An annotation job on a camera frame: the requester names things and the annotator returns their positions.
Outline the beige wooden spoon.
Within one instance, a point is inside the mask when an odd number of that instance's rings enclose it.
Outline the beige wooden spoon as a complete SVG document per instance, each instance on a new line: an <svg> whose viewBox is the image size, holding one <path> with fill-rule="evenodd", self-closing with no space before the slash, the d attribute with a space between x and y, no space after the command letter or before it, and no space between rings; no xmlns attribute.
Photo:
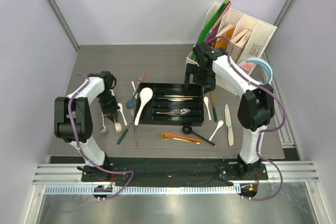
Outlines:
<svg viewBox="0 0 336 224"><path fill-rule="evenodd" d="M121 123L118 122L117 124L114 124L114 127L115 127L115 131L117 133L120 133L122 131L122 125L121 125Z"/></svg>

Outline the gold knife green handle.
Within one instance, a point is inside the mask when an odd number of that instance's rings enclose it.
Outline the gold knife green handle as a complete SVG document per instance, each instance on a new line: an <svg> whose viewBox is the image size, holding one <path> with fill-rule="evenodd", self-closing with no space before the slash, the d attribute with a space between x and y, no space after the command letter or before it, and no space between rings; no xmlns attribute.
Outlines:
<svg viewBox="0 0 336 224"><path fill-rule="evenodd" d="M214 121L218 122L218 117L217 117L217 112L216 112L216 101L215 101L214 92L211 91L210 95L211 95L211 102L212 102L212 110L213 110Z"/></svg>

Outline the beige sheathed knife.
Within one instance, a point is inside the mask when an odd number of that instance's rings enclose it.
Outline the beige sheathed knife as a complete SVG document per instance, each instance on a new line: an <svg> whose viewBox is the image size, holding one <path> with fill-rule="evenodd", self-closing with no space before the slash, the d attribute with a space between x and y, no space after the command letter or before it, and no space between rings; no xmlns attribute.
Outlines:
<svg viewBox="0 0 336 224"><path fill-rule="evenodd" d="M228 104L225 105L225 124L227 127L228 145L233 146L234 145L234 134L233 134L232 121L230 117L230 110L229 110Z"/></svg>

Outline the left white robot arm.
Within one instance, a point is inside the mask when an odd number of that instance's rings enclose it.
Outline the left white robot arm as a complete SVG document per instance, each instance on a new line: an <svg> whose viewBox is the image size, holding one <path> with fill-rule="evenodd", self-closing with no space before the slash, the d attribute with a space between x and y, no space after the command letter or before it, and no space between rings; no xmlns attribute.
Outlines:
<svg viewBox="0 0 336 224"><path fill-rule="evenodd" d="M118 103L113 93L116 77L109 71L90 73L84 83L66 97L57 97L54 104L54 133L57 138L72 145L93 167L93 174L105 182L112 168L107 154L100 149L93 137L93 121L90 104L98 99L103 116L113 123L118 122Z"/></svg>

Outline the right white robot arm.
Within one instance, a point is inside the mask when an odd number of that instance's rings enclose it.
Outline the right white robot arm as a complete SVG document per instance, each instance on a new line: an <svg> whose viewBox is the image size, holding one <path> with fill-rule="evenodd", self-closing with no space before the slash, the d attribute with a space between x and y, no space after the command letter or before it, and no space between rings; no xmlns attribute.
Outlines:
<svg viewBox="0 0 336 224"><path fill-rule="evenodd" d="M237 156L237 173L242 179L253 179L261 167L258 156L263 131L274 117L273 88L258 84L243 71L223 48L212 49L206 42L192 49L197 64L186 65L184 87L189 83L203 87L204 93L216 88L216 76L225 79L240 98L237 117L244 128L242 148Z"/></svg>

